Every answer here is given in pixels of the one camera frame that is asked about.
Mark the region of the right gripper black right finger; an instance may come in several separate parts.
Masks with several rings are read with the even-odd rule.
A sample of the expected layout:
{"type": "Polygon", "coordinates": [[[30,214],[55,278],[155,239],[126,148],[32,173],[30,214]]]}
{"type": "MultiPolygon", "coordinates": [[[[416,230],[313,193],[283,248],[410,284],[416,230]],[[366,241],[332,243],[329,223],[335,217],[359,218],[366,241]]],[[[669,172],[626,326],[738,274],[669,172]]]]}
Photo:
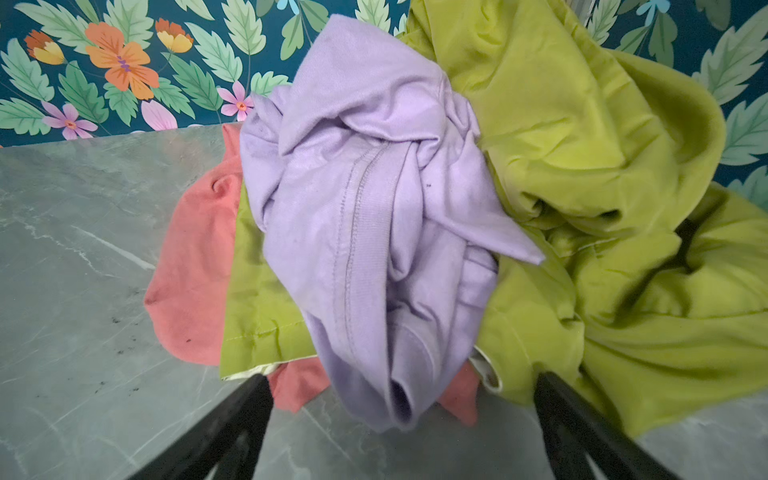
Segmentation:
{"type": "Polygon", "coordinates": [[[607,479],[677,478],[555,373],[538,376],[534,405],[555,478],[593,479],[593,465],[607,479]]]}

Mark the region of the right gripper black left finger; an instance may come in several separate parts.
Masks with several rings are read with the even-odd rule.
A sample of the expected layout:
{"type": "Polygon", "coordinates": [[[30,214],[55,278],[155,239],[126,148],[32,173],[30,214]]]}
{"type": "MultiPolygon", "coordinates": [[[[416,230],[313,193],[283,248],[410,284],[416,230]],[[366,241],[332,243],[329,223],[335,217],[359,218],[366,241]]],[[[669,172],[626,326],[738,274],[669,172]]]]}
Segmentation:
{"type": "Polygon", "coordinates": [[[272,410],[268,379],[255,375],[132,477],[251,479],[272,410]]]}

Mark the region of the pink red cloth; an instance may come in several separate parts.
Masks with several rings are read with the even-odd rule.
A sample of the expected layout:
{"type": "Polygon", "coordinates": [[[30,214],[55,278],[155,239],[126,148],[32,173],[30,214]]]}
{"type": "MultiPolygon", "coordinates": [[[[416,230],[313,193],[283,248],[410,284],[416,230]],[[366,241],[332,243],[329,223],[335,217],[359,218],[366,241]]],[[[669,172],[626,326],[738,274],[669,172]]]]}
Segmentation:
{"type": "MultiPolygon", "coordinates": [[[[242,187],[240,127],[222,127],[223,160],[179,200],[144,298],[160,344],[182,361],[205,366],[219,365],[223,343],[242,187]]],[[[289,362],[267,378],[274,406],[291,413],[330,386],[317,358],[289,362]]],[[[465,426],[474,426],[478,388],[479,378],[467,362],[438,404],[465,426]]]]}

